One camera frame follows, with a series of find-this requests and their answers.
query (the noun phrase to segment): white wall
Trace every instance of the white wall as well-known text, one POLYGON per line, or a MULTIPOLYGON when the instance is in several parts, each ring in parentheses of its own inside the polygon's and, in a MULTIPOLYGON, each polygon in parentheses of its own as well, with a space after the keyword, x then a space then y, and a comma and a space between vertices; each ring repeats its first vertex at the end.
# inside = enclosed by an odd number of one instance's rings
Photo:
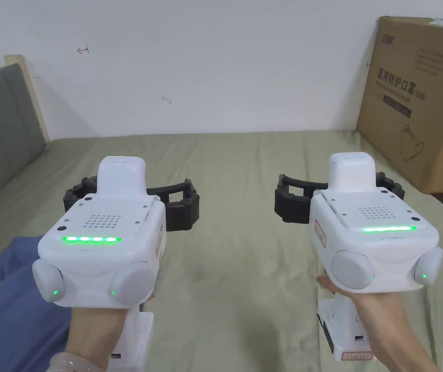
POLYGON ((0 0, 0 65, 29 60, 52 139, 353 128, 385 15, 443 0, 0 0))

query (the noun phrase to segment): red mark on wall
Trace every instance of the red mark on wall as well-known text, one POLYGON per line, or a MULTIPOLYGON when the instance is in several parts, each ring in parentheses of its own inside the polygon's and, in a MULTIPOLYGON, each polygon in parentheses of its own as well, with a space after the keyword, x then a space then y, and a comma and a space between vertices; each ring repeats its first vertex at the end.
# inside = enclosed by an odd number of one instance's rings
POLYGON ((89 53, 89 47, 85 46, 85 49, 78 48, 77 51, 78 51, 79 54, 82 54, 83 51, 87 51, 87 53, 89 53))

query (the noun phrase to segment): cardboard box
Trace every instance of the cardboard box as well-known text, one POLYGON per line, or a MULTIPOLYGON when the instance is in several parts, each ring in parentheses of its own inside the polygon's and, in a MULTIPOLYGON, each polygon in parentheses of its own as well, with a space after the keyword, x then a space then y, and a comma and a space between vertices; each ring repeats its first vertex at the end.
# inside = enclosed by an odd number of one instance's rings
POLYGON ((443 20, 380 18, 358 130, 413 186, 443 192, 443 20))

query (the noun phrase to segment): gray headboard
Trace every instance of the gray headboard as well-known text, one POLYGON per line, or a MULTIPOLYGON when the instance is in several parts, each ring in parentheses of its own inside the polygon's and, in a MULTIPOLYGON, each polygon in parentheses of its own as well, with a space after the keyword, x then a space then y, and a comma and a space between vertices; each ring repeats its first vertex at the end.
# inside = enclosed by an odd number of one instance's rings
POLYGON ((0 189, 45 145, 20 66, 0 68, 0 189))

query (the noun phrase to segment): hand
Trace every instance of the hand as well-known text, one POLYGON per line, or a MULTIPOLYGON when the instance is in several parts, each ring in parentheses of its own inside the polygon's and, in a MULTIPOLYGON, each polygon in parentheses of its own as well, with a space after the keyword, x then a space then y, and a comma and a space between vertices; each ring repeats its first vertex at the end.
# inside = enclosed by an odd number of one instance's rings
POLYGON ((328 276, 316 281, 352 299, 368 333, 371 351, 390 371, 440 372, 411 330, 400 293, 345 292, 328 276))
POLYGON ((66 351, 79 355, 104 371, 125 324, 128 309, 72 309, 66 351))

